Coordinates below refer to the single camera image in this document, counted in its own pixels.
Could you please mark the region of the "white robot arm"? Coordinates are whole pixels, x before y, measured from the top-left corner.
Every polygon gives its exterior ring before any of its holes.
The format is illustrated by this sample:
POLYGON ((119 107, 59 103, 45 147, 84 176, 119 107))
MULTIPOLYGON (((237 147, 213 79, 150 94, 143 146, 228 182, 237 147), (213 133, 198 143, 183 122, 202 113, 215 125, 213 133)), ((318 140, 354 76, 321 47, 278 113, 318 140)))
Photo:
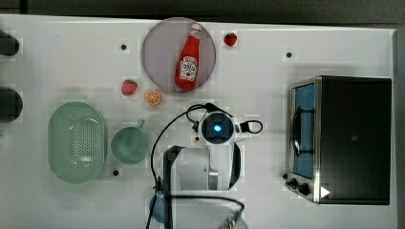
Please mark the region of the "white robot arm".
POLYGON ((199 146, 174 145, 160 160, 165 229, 174 229, 174 196, 228 191, 240 177, 242 160, 234 140, 234 120, 225 113, 211 112, 202 117, 197 129, 199 146))

